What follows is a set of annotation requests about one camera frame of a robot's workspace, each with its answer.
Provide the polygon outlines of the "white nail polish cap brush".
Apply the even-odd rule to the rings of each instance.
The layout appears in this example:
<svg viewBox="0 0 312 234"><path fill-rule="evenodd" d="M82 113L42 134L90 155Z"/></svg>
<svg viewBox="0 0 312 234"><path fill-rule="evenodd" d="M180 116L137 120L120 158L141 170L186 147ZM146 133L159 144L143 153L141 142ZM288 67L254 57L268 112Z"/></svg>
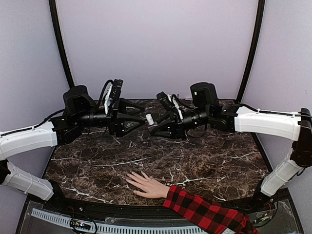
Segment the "white nail polish cap brush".
<svg viewBox="0 0 312 234"><path fill-rule="evenodd" d="M153 125L155 123L151 114L146 115L146 120L149 125Z"/></svg>

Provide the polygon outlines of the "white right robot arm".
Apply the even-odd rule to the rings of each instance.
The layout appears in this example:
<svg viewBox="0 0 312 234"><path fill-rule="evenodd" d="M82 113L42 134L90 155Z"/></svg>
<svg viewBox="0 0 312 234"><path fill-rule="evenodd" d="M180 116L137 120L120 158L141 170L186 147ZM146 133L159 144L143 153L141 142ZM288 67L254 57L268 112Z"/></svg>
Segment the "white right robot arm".
<svg viewBox="0 0 312 234"><path fill-rule="evenodd" d="M275 112L255 109L246 104L221 105L212 83L200 82L190 87L193 105L180 109L176 95L164 92L157 100L166 113L158 120L147 114L152 136L171 139L185 138L190 129L210 126L228 133L260 133L293 141L286 158L266 176L249 200L249 208L260 211L285 183L312 165L312 116L309 109L300 112Z"/></svg>

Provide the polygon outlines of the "red plaid sleeve forearm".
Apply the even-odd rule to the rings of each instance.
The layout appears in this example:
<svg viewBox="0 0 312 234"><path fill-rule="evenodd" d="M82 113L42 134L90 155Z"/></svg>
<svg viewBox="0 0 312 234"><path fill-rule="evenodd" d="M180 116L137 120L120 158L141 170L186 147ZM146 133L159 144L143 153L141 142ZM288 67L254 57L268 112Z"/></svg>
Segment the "red plaid sleeve forearm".
<svg viewBox="0 0 312 234"><path fill-rule="evenodd" d="M191 195L173 185L163 206L169 208L209 234L257 234L249 216L235 209L225 208L198 195Z"/></svg>

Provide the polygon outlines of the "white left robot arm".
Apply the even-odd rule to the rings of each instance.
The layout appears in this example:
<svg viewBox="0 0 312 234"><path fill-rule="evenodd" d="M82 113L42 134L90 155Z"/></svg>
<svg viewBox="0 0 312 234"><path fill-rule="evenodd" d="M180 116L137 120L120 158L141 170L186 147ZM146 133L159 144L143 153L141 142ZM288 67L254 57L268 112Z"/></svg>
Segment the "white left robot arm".
<svg viewBox="0 0 312 234"><path fill-rule="evenodd" d="M64 93L65 108L40 124L0 134L0 183L34 195L63 213L69 202L57 182L41 179L16 167L8 158L38 148L54 147L73 142L86 127L106 127L109 134L122 137L144 125L139 117L141 107L121 98L121 80L109 80L95 102L87 87L79 85Z"/></svg>

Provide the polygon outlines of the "mannequin hand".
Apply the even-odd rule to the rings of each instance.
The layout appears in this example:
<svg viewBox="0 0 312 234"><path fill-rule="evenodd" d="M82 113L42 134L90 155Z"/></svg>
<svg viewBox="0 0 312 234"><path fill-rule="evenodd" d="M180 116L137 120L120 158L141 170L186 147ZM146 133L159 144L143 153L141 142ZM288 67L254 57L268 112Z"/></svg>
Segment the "mannequin hand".
<svg viewBox="0 0 312 234"><path fill-rule="evenodd" d="M137 196L150 199L167 197L170 187L147 176L143 171L141 171L141 175L131 172L127 174L127 177L126 181L137 188L137 190L133 190Z"/></svg>

